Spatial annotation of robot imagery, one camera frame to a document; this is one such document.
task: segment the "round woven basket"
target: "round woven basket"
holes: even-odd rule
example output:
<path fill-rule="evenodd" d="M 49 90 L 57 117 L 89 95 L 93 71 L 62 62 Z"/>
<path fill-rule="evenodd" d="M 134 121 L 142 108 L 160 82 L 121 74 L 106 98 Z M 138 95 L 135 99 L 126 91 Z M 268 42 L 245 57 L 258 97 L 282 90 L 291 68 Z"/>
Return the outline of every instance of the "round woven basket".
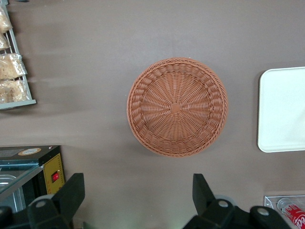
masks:
<path fill-rule="evenodd" d="M 171 58 L 148 67 L 127 101 L 134 136 L 163 156 L 197 154 L 222 131 L 228 110 L 224 85 L 204 64 Z"/>

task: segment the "white tray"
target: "white tray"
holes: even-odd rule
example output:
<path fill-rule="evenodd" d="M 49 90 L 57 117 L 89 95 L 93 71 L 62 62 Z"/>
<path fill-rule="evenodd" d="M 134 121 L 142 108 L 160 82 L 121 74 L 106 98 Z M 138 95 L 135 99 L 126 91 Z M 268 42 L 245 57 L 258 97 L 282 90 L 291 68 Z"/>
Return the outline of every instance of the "white tray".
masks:
<path fill-rule="evenodd" d="M 257 143 L 266 153 L 305 150 L 305 67 L 261 76 Z"/>

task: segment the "bagged bread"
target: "bagged bread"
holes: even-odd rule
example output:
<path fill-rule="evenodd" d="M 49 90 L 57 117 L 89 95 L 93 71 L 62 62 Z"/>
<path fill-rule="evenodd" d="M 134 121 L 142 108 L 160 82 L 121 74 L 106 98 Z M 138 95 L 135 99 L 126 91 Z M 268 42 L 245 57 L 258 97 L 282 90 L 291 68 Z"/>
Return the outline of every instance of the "bagged bread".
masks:
<path fill-rule="evenodd" d="M 0 80 L 12 80 L 26 73 L 19 54 L 6 53 L 0 55 Z"/>
<path fill-rule="evenodd" d="M 0 85 L 7 90 L 8 102 L 29 100 L 23 80 L 5 80 L 1 81 Z"/>
<path fill-rule="evenodd" d="M 2 7 L 0 7 L 0 32 L 5 33 L 12 27 L 9 18 L 6 16 Z"/>
<path fill-rule="evenodd" d="M 5 38 L 5 36 L 0 33 L 0 50 L 5 50 L 8 49 L 10 47 L 7 39 Z"/>
<path fill-rule="evenodd" d="M 8 103 L 7 89 L 0 85 L 0 104 Z"/>

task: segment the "orange sticker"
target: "orange sticker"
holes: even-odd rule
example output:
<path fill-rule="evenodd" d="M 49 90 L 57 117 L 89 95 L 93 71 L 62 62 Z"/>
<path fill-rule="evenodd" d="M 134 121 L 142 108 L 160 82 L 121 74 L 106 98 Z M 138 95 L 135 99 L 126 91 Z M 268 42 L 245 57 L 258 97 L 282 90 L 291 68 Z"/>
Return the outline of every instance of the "orange sticker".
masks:
<path fill-rule="evenodd" d="M 19 156 L 27 156 L 40 152 L 40 148 L 26 149 L 18 153 Z"/>

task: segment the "red can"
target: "red can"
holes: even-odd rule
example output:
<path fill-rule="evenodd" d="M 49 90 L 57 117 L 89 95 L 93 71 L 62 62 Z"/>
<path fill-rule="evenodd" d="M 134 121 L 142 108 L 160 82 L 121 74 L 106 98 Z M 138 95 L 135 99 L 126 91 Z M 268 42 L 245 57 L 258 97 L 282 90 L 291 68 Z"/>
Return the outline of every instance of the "red can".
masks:
<path fill-rule="evenodd" d="M 305 229 L 305 212 L 289 198 L 280 199 L 277 208 L 299 229 Z"/>

